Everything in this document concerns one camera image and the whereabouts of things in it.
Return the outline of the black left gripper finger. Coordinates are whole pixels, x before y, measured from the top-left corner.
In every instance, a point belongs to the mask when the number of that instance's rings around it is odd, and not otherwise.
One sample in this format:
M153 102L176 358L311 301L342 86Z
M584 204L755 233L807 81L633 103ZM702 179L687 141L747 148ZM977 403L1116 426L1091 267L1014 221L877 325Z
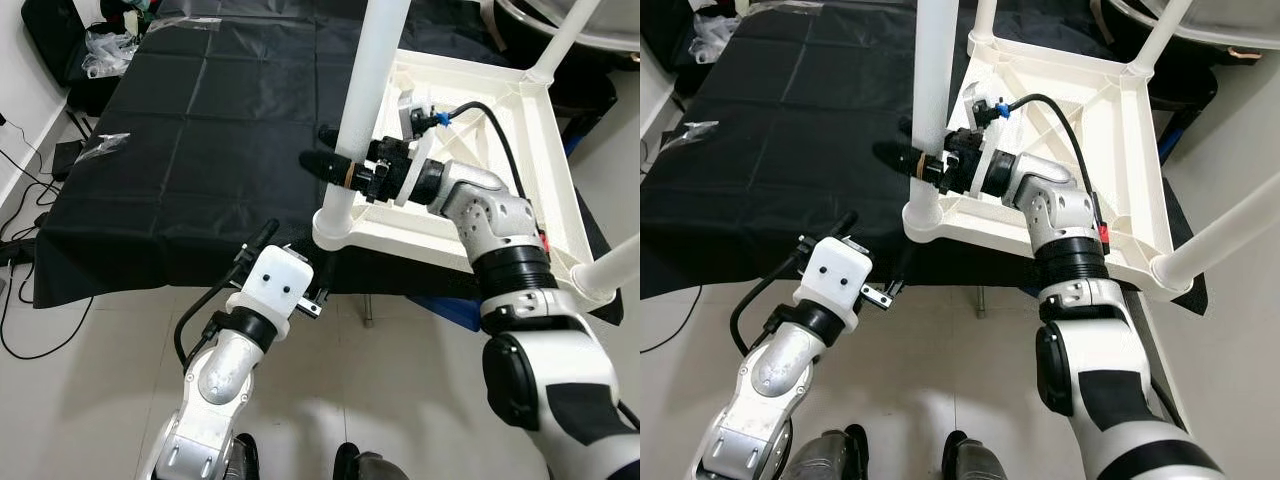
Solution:
M800 253L804 253L805 256L812 255L815 246L827 237L835 237L837 239L844 237L854 227L856 220L858 212L850 210L833 223L826 233L800 236Z
M239 261L255 262L257 256L270 244L270 239L279 229L278 220L268 220L253 233L241 247Z

